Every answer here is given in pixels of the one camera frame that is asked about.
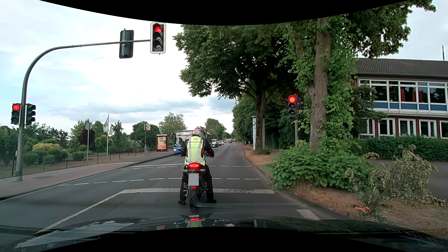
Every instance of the sky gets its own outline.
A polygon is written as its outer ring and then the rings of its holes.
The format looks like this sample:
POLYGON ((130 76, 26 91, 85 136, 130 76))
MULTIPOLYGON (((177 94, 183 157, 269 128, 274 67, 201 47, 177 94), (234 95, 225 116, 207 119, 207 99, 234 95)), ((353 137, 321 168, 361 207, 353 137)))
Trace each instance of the sky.
MULTIPOLYGON (((416 9, 412 31, 400 53, 384 58, 441 60, 448 46, 448 1, 434 0, 435 13, 416 9)), ((120 31, 134 39, 150 39, 149 21, 109 16, 38 0, 0 0, 0 124, 10 125, 12 103, 20 102, 30 63, 43 51, 62 45, 118 41, 120 31)), ((233 130, 234 100, 192 97, 179 78, 186 55, 172 38, 182 28, 167 24, 165 54, 151 54, 149 42, 134 43, 134 56, 120 59, 119 45, 68 48, 38 61, 28 81, 27 103, 35 104, 36 121, 70 131, 77 120, 110 123, 120 120, 126 133, 148 121, 158 125, 169 112, 184 115, 188 129, 207 118, 233 130)))

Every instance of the curved pole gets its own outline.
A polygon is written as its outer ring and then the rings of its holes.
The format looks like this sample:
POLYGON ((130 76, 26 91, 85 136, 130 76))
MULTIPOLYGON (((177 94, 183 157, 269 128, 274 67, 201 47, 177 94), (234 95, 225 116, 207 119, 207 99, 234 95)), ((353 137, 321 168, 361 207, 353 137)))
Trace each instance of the curved pole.
POLYGON ((39 61, 45 54, 57 50, 57 49, 65 49, 65 48, 75 48, 75 47, 85 47, 85 46, 95 46, 95 45, 107 45, 107 44, 119 44, 119 43, 133 43, 133 42, 148 42, 150 39, 143 40, 122 40, 119 42, 106 42, 106 43, 93 43, 93 44, 82 44, 82 45, 67 45, 67 46, 58 46, 50 48, 43 53, 39 54, 31 65, 28 67, 26 71, 25 78, 23 79, 22 86, 22 104, 20 106, 20 120, 19 120, 19 137, 17 141, 17 163, 16 163, 16 182, 22 181, 22 173, 23 173, 23 144, 24 144, 24 134, 25 134, 25 113, 26 113, 26 91, 28 87, 28 79, 30 77, 31 70, 34 65, 36 65, 37 61, 39 61))

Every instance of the motorcycle tail light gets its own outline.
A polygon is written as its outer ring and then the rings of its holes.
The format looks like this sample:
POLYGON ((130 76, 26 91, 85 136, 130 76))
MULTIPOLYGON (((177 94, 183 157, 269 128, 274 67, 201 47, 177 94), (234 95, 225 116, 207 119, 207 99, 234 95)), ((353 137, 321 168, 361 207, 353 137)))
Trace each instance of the motorcycle tail light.
POLYGON ((201 167, 201 165, 198 163, 191 163, 188 165, 188 168, 192 168, 192 169, 197 169, 199 167, 201 167))

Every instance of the black jacket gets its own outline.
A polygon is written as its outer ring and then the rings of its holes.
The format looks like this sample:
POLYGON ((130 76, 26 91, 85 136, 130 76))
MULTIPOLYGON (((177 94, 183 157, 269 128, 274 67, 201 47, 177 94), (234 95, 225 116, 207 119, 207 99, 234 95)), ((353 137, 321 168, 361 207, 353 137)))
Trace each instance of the black jacket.
MULTIPOLYGON (((189 140, 186 140, 186 141, 184 142, 184 147, 181 149, 181 156, 186 156, 186 155, 187 155, 188 141, 189 141, 189 140)), ((212 156, 215 155, 213 149, 211 148, 210 143, 209 143, 207 140, 205 140, 205 145, 204 145, 203 150, 204 150, 204 152, 207 152, 208 154, 211 154, 212 156)))

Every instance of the advertisement poster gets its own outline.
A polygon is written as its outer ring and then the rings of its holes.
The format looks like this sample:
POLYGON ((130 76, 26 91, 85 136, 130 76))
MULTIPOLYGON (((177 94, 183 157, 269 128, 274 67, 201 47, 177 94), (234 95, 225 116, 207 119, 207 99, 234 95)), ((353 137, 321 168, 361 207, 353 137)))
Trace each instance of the advertisement poster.
POLYGON ((157 135, 157 152, 168 151, 168 135, 157 135))

